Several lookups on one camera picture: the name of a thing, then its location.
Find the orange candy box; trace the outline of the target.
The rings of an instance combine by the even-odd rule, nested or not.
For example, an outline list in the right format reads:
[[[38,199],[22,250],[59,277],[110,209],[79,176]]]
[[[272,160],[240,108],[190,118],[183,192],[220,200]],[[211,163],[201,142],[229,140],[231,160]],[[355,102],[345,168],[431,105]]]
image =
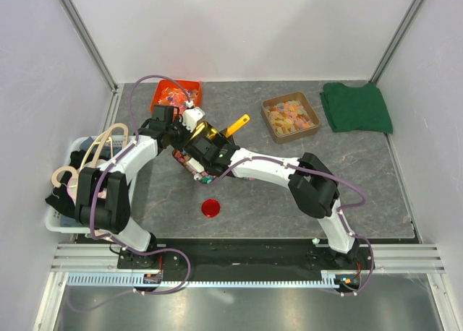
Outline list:
[[[180,79],[177,82],[186,90],[194,105],[201,106],[203,96],[201,84],[196,81]],[[174,106],[179,108],[179,111],[174,114],[177,116],[178,113],[182,114],[187,109],[186,100],[187,98],[179,86],[163,79],[157,85],[150,105],[150,112],[153,112],[156,105]]]

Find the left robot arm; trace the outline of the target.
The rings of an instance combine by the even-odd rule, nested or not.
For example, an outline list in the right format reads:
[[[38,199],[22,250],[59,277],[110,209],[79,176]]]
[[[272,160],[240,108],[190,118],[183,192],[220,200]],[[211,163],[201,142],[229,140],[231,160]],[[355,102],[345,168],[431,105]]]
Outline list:
[[[129,184],[166,147],[182,149],[204,115],[198,107],[179,113],[177,107],[156,106],[152,116],[112,159],[101,165],[92,160],[81,169],[75,219],[89,228],[92,239],[113,241],[134,252],[134,260],[143,268],[156,265],[156,237],[133,220]]]

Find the star candy tin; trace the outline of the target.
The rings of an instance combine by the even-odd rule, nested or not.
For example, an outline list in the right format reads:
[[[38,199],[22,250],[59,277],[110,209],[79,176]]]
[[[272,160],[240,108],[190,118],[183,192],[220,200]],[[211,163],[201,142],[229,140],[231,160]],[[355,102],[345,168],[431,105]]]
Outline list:
[[[239,149],[233,136],[226,137],[225,131],[218,131],[204,121],[182,145],[175,144],[171,155],[195,181],[211,184],[229,168],[232,155]]]

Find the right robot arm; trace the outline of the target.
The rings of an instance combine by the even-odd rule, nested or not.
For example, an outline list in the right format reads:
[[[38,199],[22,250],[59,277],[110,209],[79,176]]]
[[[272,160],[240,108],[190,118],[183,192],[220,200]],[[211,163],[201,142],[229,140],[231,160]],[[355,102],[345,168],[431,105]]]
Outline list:
[[[359,241],[341,210],[339,182],[320,159],[306,152],[300,158],[264,155],[232,143],[219,145],[202,136],[180,150],[216,180],[225,176],[257,179],[288,189],[298,209],[322,227],[332,262],[345,269],[357,261]]]

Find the yellow plastic scoop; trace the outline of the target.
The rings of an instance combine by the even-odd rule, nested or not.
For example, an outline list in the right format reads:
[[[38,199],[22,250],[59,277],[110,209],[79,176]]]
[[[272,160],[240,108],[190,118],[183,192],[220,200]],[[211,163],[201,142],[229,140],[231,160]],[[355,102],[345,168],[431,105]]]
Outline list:
[[[226,128],[225,133],[224,133],[225,137],[231,137],[235,132],[240,130],[249,121],[250,121],[249,115],[244,114],[242,117],[237,119],[232,125]]]

